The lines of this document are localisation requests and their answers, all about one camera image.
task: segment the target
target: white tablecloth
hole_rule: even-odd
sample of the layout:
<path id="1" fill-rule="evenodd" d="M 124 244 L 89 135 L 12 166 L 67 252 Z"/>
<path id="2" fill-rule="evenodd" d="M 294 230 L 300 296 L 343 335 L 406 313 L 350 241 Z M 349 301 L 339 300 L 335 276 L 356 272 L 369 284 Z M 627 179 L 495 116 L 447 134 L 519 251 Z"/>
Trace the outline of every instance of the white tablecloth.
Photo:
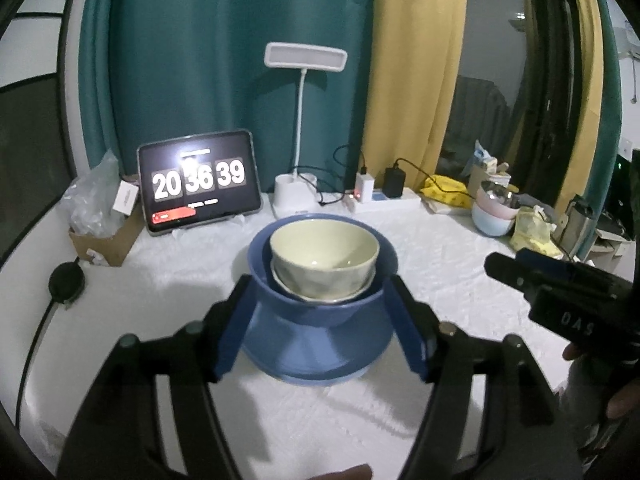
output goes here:
<path id="1" fill-rule="evenodd" d="M 348 214 L 342 205 L 325 211 Z M 520 334 L 549 383 L 566 377 L 564 341 L 527 319 L 522 295 L 491 280 L 482 264 L 503 240 L 478 234 L 470 218 L 424 209 L 357 218 L 388 237 L 399 273 L 416 298 L 470 335 Z M 123 333 L 141 340 L 167 336 L 225 298 L 248 272 L 246 247 L 274 220 L 269 203 L 245 222 L 210 224 L 163 237 L 143 232 L 120 268 L 85 266 L 87 287 L 69 310 L 59 309 L 33 362 L 23 409 L 23 434 L 50 468 L 82 398 Z M 160 381 L 162 420 L 171 421 L 168 387 Z M 300 480 L 359 463 L 375 478 L 396 478 L 412 446 L 430 387 L 407 367 L 394 338 L 361 378 L 326 388 L 292 386 L 255 368 L 244 354 L 211 388 L 226 438 L 245 479 Z M 473 449 L 482 405 L 474 388 L 461 454 Z M 163 425 L 170 465 L 178 470 L 175 428 Z"/>

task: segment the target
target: tablet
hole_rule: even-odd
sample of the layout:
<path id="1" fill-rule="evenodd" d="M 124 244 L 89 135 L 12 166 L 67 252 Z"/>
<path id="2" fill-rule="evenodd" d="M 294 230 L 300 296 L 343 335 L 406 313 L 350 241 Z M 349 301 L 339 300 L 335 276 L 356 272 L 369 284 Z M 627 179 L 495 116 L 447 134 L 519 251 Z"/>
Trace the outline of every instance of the tablet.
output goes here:
<path id="1" fill-rule="evenodd" d="M 260 211 L 254 143 L 246 130 L 143 144 L 138 174 L 146 228 L 180 227 Z"/>

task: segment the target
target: cream bowl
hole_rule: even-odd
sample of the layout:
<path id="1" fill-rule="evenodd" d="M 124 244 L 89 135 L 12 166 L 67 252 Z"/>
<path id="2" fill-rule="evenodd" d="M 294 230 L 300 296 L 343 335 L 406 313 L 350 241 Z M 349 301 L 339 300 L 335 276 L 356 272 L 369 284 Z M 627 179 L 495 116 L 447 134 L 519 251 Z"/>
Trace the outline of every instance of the cream bowl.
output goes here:
<path id="1" fill-rule="evenodd" d="M 357 225 L 305 219 L 283 225 L 270 238 L 273 269 L 294 293 L 335 301 L 360 290 L 370 278 L 380 245 Z"/>

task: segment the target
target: hand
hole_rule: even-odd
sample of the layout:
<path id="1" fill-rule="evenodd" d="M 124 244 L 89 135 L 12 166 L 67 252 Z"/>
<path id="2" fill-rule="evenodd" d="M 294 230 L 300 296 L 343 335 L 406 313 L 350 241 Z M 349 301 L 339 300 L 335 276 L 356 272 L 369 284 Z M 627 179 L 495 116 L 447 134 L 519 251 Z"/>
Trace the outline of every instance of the hand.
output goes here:
<path id="1" fill-rule="evenodd" d="M 309 480 L 371 480 L 373 471 L 367 464 L 358 465 L 339 473 L 314 476 Z"/>
<path id="2" fill-rule="evenodd" d="M 582 354 L 584 354 L 582 350 L 573 343 L 569 343 L 562 352 L 562 358 L 565 361 L 573 361 Z M 638 406 L 640 406 L 640 378 L 633 379 L 611 397 L 607 404 L 607 417 L 620 418 Z"/>

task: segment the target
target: window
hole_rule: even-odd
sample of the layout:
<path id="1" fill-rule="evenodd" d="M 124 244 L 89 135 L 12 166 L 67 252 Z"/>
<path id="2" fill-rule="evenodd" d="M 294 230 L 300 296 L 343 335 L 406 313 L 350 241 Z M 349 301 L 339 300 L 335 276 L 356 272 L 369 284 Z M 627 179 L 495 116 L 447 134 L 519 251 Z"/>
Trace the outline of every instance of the window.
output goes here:
<path id="1" fill-rule="evenodd" d="M 554 204 L 580 113 L 579 34 L 575 0 L 467 0 L 437 173 L 464 180 L 477 139 L 513 184 Z"/>

